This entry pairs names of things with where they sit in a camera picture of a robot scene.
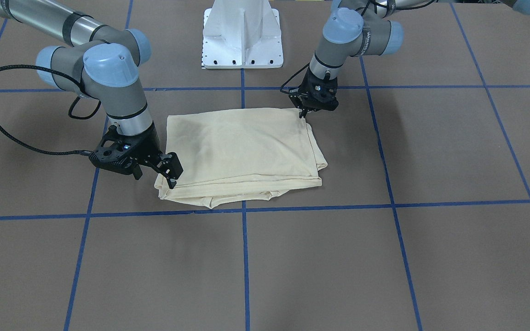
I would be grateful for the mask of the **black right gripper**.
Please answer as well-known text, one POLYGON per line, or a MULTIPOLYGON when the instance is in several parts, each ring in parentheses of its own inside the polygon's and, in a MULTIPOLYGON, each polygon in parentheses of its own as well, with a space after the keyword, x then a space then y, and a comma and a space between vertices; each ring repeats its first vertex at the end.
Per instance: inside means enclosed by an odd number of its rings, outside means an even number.
POLYGON ((172 190, 184 171, 176 153, 163 154, 160 150, 154 124, 134 136, 122 135, 115 125, 109 126, 89 160, 97 168, 133 175, 135 180, 143 175, 141 166, 150 167, 158 173, 154 183, 157 190, 172 190))

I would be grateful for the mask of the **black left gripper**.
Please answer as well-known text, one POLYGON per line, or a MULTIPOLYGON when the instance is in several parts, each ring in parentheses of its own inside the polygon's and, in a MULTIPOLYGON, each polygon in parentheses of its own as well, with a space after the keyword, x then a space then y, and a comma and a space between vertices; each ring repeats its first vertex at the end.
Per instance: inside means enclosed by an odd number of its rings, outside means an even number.
POLYGON ((289 90, 289 99, 296 108, 300 109, 299 117, 305 119, 309 112, 334 111, 339 105, 336 92, 337 78, 330 79, 330 75, 318 78, 308 68, 300 84, 300 90, 289 90))

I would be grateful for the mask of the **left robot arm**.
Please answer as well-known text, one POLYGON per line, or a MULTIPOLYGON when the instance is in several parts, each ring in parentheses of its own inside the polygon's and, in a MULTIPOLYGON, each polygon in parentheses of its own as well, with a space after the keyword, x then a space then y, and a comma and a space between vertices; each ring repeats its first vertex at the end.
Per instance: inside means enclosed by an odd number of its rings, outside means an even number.
MULTIPOLYGON (((330 15, 322 28, 322 36, 309 63, 285 81, 278 90, 288 96, 306 119, 310 112, 334 111, 339 106, 337 79, 347 58, 361 59, 366 55, 391 55, 400 50, 404 29, 399 22, 386 18, 399 12, 416 11, 439 2, 471 5, 494 5, 510 8, 530 16, 530 0, 333 0, 330 15), (286 84, 305 70, 297 87, 286 84)), ((392 85, 369 86, 372 89, 461 89, 482 88, 478 85, 392 85)))

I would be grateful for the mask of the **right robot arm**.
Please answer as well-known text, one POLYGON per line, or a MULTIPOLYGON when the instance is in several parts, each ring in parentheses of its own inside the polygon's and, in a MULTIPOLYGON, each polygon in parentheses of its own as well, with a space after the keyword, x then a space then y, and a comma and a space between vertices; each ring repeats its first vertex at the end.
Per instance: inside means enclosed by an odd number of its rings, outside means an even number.
MULTIPOLYGON (((62 40, 65 46, 41 50, 35 65, 9 65, 34 69, 47 84, 90 98, 103 107, 109 128, 93 150, 73 150, 70 155, 88 157, 96 168, 142 176, 141 167, 153 168, 174 188, 183 173, 176 153, 164 153, 139 79, 139 65, 151 56, 143 32, 117 30, 90 15, 54 0, 0 0, 0 17, 31 26, 62 40)), ((0 131, 16 143, 0 125, 0 131)))

